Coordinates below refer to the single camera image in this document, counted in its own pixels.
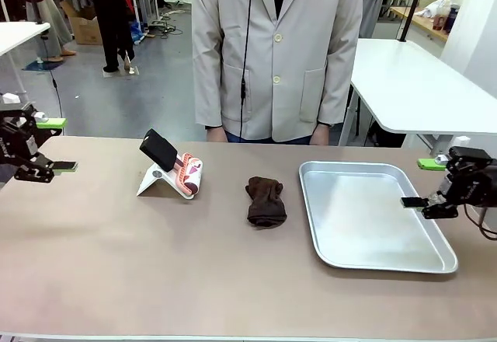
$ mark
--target tray rim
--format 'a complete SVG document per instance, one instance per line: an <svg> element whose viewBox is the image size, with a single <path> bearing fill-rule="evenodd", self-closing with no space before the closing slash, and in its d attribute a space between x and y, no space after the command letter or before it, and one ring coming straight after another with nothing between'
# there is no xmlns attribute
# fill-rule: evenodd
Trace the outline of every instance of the tray rim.
<svg viewBox="0 0 497 342"><path fill-rule="evenodd" d="M403 272L403 273L416 273L416 274L443 274L443 275L448 275L448 274L454 274L457 272L459 269L459 259L457 258L457 255L447 240L446 236L443 234L442 230L438 226L438 224L435 221L431 221L433 225L435 226L436 231L438 234L440 234L441 238L443 239L444 244L447 246L448 250L450 251L451 255L453 256L455 262L454 262L454 267L450 268L449 270L440 270L440 271L433 271L433 270L402 270L402 269L391 269L391 268L381 268L381 267L364 267L364 266L347 266L347 265L342 265L342 264L336 264L332 262L330 259L326 258L321 250L318 247L316 235L315 235L315 230L312 228L313 223L311 221L311 214L310 214L310 208L309 208L309 201L308 201L308 196L306 193L306 189L304 187L304 173L303 173L303 168L307 165L310 164L342 164L342 165L368 165L368 166L388 166L391 167L392 169L396 169L399 171L407 180L409 183L409 186L414 190L415 195L413 197L419 197L418 191L414 188L414 186L411 183L411 180L408 178L407 174L400 169L399 167L395 165L391 165L389 163L378 163L378 162L342 162L342 161L307 161L304 162L300 165L298 169L298 174L299 174L299 179L301 181L301 188L302 188L302 194L304 195L304 202L305 202L305 211L307 212L308 215L308 221L309 221L309 229L311 231L311 237L312 237L312 243L314 245L315 252L318 254L318 257L328 264L331 267L334 268L342 268L342 269L347 269L347 270L382 270L382 271L390 271L390 272Z"/></svg>

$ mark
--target cardboard box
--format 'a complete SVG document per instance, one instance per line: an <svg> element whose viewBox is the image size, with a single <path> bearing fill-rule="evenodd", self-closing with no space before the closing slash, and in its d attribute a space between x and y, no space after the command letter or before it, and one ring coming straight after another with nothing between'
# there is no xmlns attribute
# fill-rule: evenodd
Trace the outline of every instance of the cardboard box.
<svg viewBox="0 0 497 342"><path fill-rule="evenodd" d="M69 18L76 43L85 45L102 45L99 23L93 7L77 12L68 2L61 2L61 7Z"/></svg>

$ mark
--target blue jeans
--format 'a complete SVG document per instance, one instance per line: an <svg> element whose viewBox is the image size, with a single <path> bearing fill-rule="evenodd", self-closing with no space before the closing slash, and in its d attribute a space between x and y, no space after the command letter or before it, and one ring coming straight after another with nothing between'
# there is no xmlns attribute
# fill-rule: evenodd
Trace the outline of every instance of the blue jeans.
<svg viewBox="0 0 497 342"><path fill-rule="evenodd" d="M307 136L306 138L296 138L295 140L290 140L285 142L276 142L272 138L265 138L263 140L245 140L245 139L240 139L238 136L230 134L229 132L226 132L226 137L228 138L228 142L242 143L242 144L309 145L311 143L311 136Z"/></svg>

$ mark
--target blazer sleeve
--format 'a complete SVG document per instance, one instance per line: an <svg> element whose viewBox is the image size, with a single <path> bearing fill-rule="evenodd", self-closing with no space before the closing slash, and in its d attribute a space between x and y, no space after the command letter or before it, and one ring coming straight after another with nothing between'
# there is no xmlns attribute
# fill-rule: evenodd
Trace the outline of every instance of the blazer sleeve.
<svg viewBox="0 0 497 342"><path fill-rule="evenodd" d="M325 89L318 116L320 123L343 122L362 17L363 0L339 0L328 48Z"/></svg>
<svg viewBox="0 0 497 342"><path fill-rule="evenodd" d="M218 0L193 0L193 81L196 122L220 127L221 29Z"/></svg>

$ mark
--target blue mat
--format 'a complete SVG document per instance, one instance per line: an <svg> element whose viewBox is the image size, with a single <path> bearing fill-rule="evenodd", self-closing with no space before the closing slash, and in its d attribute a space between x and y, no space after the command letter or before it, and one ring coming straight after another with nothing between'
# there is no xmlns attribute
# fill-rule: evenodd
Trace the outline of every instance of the blue mat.
<svg viewBox="0 0 497 342"><path fill-rule="evenodd" d="M58 68L64 63L61 62L44 62L43 64L39 64L38 61L33 61L29 65L27 65L23 70L25 72L49 72Z"/></svg>

